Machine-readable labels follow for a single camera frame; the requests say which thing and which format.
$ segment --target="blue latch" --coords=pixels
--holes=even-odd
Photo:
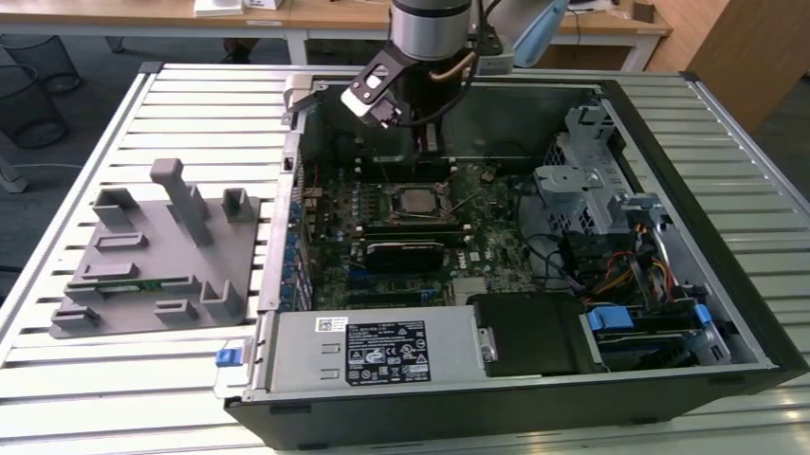
[[[709,313],[709,308],[702,303],[696,305],[696,314],[698,315],[701,324],[709,325],[712,323],[712,313]]]
[[[217,352],[215,358],[219,368],[242,366],[242,348],[226,348]]]
[[[588,314],[593,331],[602,329],[629,329],[633,327],[630,312],[624,306],[598,306]]]

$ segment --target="green circuit board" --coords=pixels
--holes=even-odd
[[[327,183],[317,191],[317,194],[323,192],[323,197],[307,202],[315,309],[453,305],[449,283],[457,278],[480,277],[489,292],[536,290],[538,280],[510,214],[517,196],[516,180],[496,174],[497,170],[484,162],[461,164],[446,181],[430,184],[361,183],[347,170],[329,173]],[[391,195],[398,197],[403,188],[430,189],[442,194],[445,213],[452,210],[442,220],[453,219],[457,225],[468,225],[468,241],[446,248],[440,270],[373,275],[362,263],[367,242],[357,235],[357,226],[433,220],[430,215],[413,215],[415,218],[402,216],[391,221],[391,212],[397,210]],[[437,202],[436,206],[422,209],[438,210],[438,205]]]

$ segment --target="circuit board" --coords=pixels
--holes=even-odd
[[[428,184],[363,183],[353,170],[325,168],[326,184],[306,193],[314,309],[454,305],[450,283],[465,278],[480,278],[488,292],[537,290],[512,218],[516,182],[497,176],[493,165],[465,162],[445,181]],[[403,242],[446,240],[441,267],[397,273],[366,269],[363,251],[374,233],[362,229],[391,226],[419,228],[407,231]],[[390,240],[397,234],[385,235]]]

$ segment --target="desk leg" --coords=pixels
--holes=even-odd
[[[125,37],[123,36],[106,36],[107,46],[111,47],[114,54],[121,54],[125,51]]]
[[[661,41],[661,36],[658,35],[644,35],[637,38],[638,42],[630,49],[625,64],[622,65],[622,71],[645,71],[650,57],[658,46],[658,41]]]
[[[287,40],[287,49],[290,50],[290,63],[297,65],[307,64],[307,31],[285,30],[285,39]]]

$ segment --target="power supply label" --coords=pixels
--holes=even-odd
[[[381,386],[430,381],[426,322],[346,326],[346,382]]]

